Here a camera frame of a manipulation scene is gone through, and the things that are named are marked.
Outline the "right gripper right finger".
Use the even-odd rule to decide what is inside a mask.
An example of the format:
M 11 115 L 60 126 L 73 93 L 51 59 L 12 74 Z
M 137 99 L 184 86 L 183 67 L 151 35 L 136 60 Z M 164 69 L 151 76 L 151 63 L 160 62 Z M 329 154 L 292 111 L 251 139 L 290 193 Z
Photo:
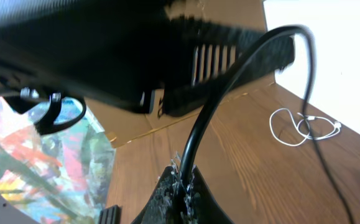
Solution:
M 233 224 L 218 205 L 196 165 L 192 168 L 190 183 L 185 187 L 184 223 Z

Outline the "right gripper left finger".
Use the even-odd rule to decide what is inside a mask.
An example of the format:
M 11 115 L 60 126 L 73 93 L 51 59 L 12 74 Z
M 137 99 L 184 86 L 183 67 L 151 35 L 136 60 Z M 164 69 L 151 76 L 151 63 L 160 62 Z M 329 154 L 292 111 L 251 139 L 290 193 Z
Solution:
M 138 216 L 132 221 L 132 224 L 178 223 L 180 218 L 176 212 L 177 204 L 173 189 L 173 184 L 177 178 L 176 174 L 172 166 L 167 166 L 164 169 L 150 199 Z

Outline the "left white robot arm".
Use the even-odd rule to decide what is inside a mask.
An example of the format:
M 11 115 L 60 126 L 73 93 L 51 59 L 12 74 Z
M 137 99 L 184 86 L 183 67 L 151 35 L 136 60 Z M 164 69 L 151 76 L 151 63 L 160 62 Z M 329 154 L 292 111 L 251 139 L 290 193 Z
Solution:
M 261 37 L 253 29 L 180 16 L 170 1 L 0 0 L 0 97 L 23 114 L 50 102 L 35 123 L 57 124 L 64 98 L 91 98 L 132 113 L 183 116 L 224 83 L 227 69 Z

